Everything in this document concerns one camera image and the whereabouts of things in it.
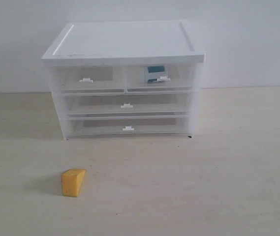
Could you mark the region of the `white plastic drawer cabinet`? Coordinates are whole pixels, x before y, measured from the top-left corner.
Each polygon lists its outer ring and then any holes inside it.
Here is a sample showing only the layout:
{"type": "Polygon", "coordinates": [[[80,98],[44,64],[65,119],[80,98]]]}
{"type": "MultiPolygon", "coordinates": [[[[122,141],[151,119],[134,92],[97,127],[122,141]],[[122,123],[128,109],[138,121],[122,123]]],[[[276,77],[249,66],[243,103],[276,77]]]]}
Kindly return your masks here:
{"type": "Polygon", "coordinates": [[[72,120],[186,117],[193,137],[196,127],[199,94],[205,52],[193,37],[185,20],[131,22],[69,23],[42,56],[62,135],[65,140],[89,136],[71,136],[72,120]],[[186,92],[128,93],[126,69],[132,66],[193,64],[193,88],[186,92]],[[125,90],[121,92],[62,91],[58,76],[68,67],[120,67],[124,70],[125,90]],[[68,115],[67,96],[99,96],[122,94],[189,93],[187,112],[110,113],[68,115]]]}

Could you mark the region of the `yellow cheese wedge block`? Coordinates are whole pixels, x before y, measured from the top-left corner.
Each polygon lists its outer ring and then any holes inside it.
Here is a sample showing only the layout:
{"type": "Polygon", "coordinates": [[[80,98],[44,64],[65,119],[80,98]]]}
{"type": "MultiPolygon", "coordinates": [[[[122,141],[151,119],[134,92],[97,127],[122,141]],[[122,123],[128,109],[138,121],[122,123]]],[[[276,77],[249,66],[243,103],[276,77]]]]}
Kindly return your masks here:
{"type": "Polygon", "coordinates": [[[78,197],[86,174],[85,169],[72,168],[62,173],[62,195],[78,197]]]}

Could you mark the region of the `middle wide clear drawer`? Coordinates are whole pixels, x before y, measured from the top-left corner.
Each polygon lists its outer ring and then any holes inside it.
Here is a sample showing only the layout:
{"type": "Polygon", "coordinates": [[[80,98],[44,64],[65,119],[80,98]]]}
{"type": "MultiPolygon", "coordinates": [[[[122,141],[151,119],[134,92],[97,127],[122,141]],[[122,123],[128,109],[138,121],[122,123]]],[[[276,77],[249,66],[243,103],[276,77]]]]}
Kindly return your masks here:
{"type": "Polygon", "coordinates": [[[68,115],[187,112],[190,104],[189,93],[81,95],[64,99],[68,115]]]}

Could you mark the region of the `bottom wide clear drawer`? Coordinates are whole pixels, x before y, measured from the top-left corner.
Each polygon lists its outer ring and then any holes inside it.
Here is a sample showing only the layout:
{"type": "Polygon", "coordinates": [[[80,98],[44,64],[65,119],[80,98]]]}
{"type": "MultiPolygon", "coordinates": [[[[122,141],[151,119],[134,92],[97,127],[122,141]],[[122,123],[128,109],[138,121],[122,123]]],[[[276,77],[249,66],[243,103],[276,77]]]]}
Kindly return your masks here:
{"type": "Polygon", "coordinates": [[[71,136],[124,134],[190,134],[188,118],[130,118],[72,120],[71,136]]]}

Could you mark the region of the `wide clear drawer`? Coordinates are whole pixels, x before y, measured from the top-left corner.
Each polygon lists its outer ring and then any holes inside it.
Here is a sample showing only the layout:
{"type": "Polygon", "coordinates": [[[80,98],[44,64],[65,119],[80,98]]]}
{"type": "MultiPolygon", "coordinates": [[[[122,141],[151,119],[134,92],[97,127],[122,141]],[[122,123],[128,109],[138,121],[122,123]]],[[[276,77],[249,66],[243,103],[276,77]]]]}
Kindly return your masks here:
{"type": "Polygon", "coordinates": [[[81,95],[64,99],[68,115],[187,112],[190,104],[189,93],[81,95]]]}
{"type": "Polygon", "coordinates": [[[190,134],[188,118],[130,118],[72,120],[71,136],[124,134],[190,134]]]}

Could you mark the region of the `white bottle blue label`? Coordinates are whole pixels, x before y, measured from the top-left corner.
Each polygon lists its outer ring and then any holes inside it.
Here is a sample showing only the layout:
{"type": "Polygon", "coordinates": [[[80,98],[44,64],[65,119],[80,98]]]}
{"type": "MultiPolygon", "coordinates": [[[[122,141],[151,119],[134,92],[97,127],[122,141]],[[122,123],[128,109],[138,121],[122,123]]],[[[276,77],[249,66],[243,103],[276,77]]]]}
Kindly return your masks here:
{"type": "Polygon", "coordinates": [[[156,65],[156,66],[147,66],[145,81],[146,83],[155,83],[155,82],[166,82],[169,81],[168,73],[165,66],[156,65]]]}

